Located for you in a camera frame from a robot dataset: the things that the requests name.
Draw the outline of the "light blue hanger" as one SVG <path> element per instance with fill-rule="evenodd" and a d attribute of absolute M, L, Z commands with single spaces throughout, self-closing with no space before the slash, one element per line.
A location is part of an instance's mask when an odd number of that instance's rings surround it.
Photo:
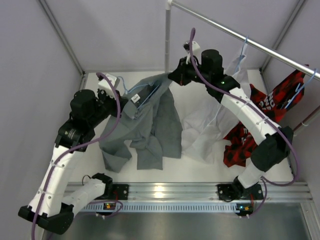
<path fill-rule="evenodd" d="M 118 76 L 122 81 L 124 89 L 124 97 L 128 100 L 124 107 L 124 112 L 131 118 L 136 117 L 137 111 L 149 100 L 149 98 L 161 86 L 159 80 L 152 80 L 150 82 L 138 83 L 130 89 L 127 89 L 125 80 L 122 76 Z"/>

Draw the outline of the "grey button shirt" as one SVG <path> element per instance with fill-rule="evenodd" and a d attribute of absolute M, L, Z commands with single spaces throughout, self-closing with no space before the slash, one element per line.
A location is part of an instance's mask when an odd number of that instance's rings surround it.
<path fill-rule="evenodd" d="M 168 79 L 162 73 L 140 80 L 137 84 L 160 81 L 161 86 L 131 119 L 124 110 L 119 122 L 111 116 L 99 141 L 105 169 L 119 173 L 132 158 L 129 147 L 136 150 L 138 170 L 162 170 L 163 158 L 179 159 L 182 154 L 182 124 Z"/>

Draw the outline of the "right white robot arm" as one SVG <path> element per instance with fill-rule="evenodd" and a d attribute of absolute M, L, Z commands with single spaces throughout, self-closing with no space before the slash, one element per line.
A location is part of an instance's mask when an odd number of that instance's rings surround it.
<path fill-rule="evenodd" d="M 224 73 L 222 64 L 220 53 L 207 49 L 201 53 L 201 61 L 193 55 L 181 58 L 168 78 L 181 86 L 190 82 L 206 85 L 209 95 L 230 110 L 248 129 L 256 148 L 250 155 L 250 164 L 229 184 L 231 199 L 243 199 L 268 170 L 294 151 L 293 130 L 288 126 L 280 127 L 252 103 L 241 85 Z"/>

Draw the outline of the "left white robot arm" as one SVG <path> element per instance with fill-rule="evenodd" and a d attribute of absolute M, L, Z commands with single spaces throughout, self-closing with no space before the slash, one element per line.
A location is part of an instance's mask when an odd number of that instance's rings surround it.
<path fill-rule="evenodd" d="M 74 94 L 69 119 L 58 130 L 45 177 L 31 202 L 19 209 L 21 218 L 62 235 L 90 202 L 117 198 L 112 178 L 103 173 L 94 174 L 71 195 L 64 196 L 64 193 L 78 160 L 95 136 L 95 127 L 109 116 L 120 115 L 127 102 L 126 97 L 114 99 L 101 89 L 98 93 L 84 89 Z"/>

